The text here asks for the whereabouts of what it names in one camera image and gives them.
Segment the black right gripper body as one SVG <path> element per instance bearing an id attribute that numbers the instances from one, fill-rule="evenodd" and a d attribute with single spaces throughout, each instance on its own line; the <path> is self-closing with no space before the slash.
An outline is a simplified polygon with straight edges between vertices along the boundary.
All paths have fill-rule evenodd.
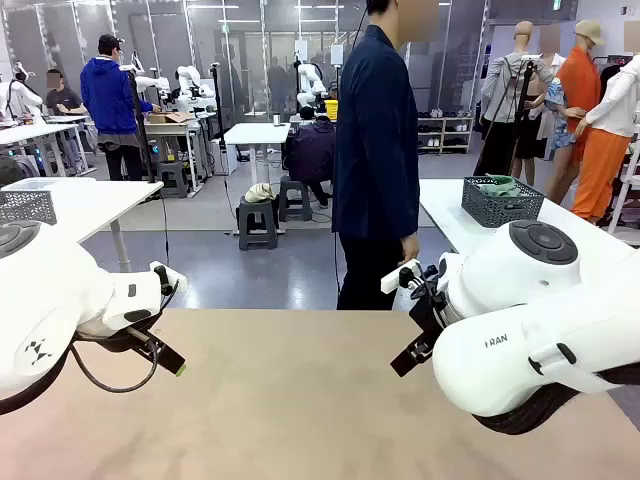
<path id="1" fill-rule="evenodd" d="M 447 326 L 445 307 L 448 305 L 446 294 L 438 287 L 438 281 L 444 272 L 444 264 L 439 267 L 429 265 L 413 281 L 415 287 L 411 299 L 415 301 L 409 312 L 411 319 L 422 330 L 415 340 L 415 349 L 432 350 L 436 340 Z"/>

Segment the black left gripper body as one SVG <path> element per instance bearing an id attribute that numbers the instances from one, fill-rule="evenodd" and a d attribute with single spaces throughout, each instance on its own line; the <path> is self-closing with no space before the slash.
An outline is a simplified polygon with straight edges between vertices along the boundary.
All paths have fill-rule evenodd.
<path id="1" fill-rule="evenodd" d="M 149 342 L 154 346 L 158 346 L 161 343 L 161 340 L 150 332 L 150 329 L 160 318 L 161 315 L 156 314 L 142 319 L 117 331 L 109 337 L 98 337 L 76 331 L 74 333 L 74 340 L 97 343 L 112 353 L 123 353 L 128 350 L 133 350 L 137 353 L 150 353 L 151 348 L 148 346 Z"/>

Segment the person's right hand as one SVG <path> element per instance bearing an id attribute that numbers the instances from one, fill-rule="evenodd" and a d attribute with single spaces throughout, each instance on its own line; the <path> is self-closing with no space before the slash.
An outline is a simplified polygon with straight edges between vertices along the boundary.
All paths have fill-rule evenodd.
<path id="1" fill-rule="evenodd" d="M 401 239 L 401 245 L 403 250 L 403 258 L 399 262 L 400 265 L 404 265 L 411 260 L 415 260 L 420 253 L 420 242 L 416 232 Z"/>

